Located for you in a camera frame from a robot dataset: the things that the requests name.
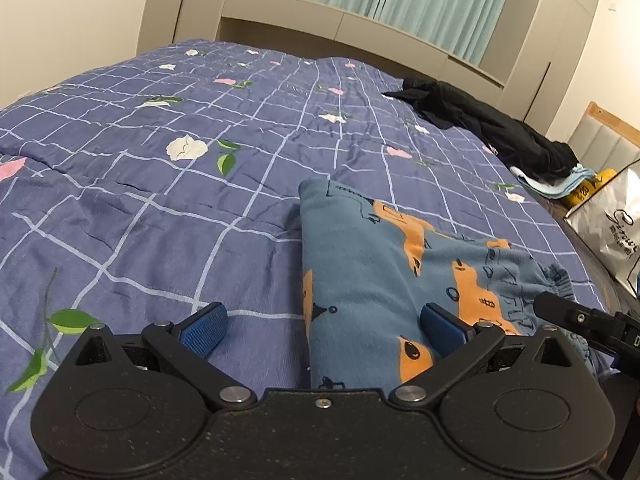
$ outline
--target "blue folded clothing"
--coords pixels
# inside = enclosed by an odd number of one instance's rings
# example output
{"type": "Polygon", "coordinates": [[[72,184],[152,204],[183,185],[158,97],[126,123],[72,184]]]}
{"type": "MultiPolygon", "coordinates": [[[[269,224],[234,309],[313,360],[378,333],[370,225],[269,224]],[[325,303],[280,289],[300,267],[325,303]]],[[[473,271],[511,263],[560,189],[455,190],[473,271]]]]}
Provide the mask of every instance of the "blue folded clothing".
{"type": "Polygon", "coordinates": [[[509,170],[517,177],[525,188],[531,189],[546,198],[562,198],[563,196],[567,196],[575,188],[580,186],[580,183],[585,178],[596,176],[595,171],[578,164],[571,170],[571,174],[568,177],[563,178],[562,180],[556,180],[554,183],[550,184],[548,182],[539,182],[529,178],[520,168],[516,168],[515,166],[511,166],[509,170]]]}
{"type": "MultiPolygon", "coordinates": [[[[300,202],[313,388],[389,393],[460,344],[438,311],[531,335],[546,323],[532,308],[540,292],[574,298],[559,264],[543,266],[507,240],[438,232],[333,180],[303,181],[300,202]]],[[[568,336],[588,360],[585,341],[568,336]]]]}

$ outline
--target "bed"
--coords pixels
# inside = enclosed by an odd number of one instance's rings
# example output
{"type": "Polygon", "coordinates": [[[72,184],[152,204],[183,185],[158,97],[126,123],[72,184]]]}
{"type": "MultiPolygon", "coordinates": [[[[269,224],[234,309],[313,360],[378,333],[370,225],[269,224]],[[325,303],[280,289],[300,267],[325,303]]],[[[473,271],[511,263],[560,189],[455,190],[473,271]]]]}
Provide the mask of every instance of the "bed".
{"type": "Polygon", "coordinates": [[[602,307],[548,212],[471,133],[381,94],[400,83],[354,59],[189,40],[1,111],[2,476],[43,471],[33,405],[91,322],[130,333],[221,301],[230,324],[210,362],[258,395],[308,386],[308,177],[557,260],[577,300],[602,307]]]}

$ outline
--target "padded headboard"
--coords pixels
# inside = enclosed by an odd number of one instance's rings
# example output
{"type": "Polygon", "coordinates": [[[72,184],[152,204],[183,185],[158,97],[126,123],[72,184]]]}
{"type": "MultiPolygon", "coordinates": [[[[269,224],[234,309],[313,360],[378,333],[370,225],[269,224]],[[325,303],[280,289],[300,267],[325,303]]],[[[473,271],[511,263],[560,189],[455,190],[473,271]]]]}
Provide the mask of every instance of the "padded headboard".
{"type": "Polygon", "coordinates": [[[591,102],[569,146],[586,168],[620,171],[640,158],[640,131],[591,102]]]}

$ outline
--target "silver bolt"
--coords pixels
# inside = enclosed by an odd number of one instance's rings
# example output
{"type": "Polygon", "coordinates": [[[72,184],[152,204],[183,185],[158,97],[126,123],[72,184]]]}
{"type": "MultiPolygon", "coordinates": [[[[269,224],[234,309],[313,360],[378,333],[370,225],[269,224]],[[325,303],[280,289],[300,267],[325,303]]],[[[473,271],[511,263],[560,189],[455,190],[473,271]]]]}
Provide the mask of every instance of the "silver bolt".
{"type": "Polygon", "coordinates": [[[420,402],[427,396],[420,386],[409,384],[407,386],[400,386],[396,389],[396,397],[404,402],[420,402]]]}
{"type": "Polygon", "coordinates": [[[251,397],[251,390],[244,386],[227,386],[220,390],[220,399],[231,404],[245,402],[251,397]]]}
{"type": "Polygon", "coordinates": [[[326,409],[330,408],[333,403],[330,399],[316,399],[316,406],[318,408],[326,409]]]}

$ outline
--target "yellow package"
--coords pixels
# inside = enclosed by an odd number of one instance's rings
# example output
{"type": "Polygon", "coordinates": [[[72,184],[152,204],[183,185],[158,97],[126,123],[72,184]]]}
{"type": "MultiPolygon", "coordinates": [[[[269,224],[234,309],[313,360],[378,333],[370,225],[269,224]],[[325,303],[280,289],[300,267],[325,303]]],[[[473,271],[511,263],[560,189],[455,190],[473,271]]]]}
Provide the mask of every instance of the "yellow package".
{"type": "Polygon", "coordinates": [[[602,170],[599,174],[594,176],[593,178],[585,178],[580,186],[575,188],[571,193],[567,196],[564,196],[560,199],[562,205],[564,205],[567,209],[571,209],[574,206],[577,206],[580,202],[587,200],[593,193],[599,190],[602,186],[604,186],[609,180],[617,175],[616,170],[612,170],[611,168],[602,170]]]}

